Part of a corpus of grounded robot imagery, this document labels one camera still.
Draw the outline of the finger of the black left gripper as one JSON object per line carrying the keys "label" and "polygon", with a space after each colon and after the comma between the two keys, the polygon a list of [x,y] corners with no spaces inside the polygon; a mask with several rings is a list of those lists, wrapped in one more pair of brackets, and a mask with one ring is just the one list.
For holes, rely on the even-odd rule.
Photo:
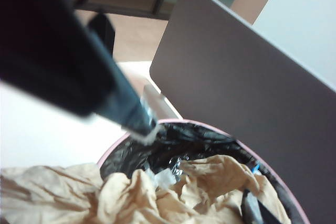
{"label": "finger of the black left gripper", "polygon": [[111,57],[113,57],[114,40],[115,40],[115,29],[113,24],[104,13],[97,13],[88,22],[88,27],[90,30],[94,31],[102,43],[107,48]]}
{"label": "finger of the black left gripper", "polygon": [[135,137],[159,131],[151,109],[66,0],[1,0],[1,79],[77,116],[97,113]]}

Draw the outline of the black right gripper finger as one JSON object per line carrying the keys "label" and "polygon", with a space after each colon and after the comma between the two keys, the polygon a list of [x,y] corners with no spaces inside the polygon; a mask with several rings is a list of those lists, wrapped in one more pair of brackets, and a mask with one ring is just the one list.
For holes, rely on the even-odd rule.
{"label": "black right gripper finger", "polygon": [[241,211],[244,223],[281,224],[281,222],[248,189],[243,191]]}

